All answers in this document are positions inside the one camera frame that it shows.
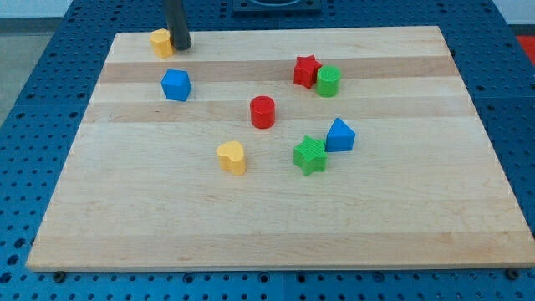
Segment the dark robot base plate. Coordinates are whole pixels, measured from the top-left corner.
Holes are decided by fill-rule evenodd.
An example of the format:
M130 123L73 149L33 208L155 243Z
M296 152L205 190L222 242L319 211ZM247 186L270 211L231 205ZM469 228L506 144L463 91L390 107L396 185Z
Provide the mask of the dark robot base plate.
M322 0L231 0L234 15L254 13L318 13Z

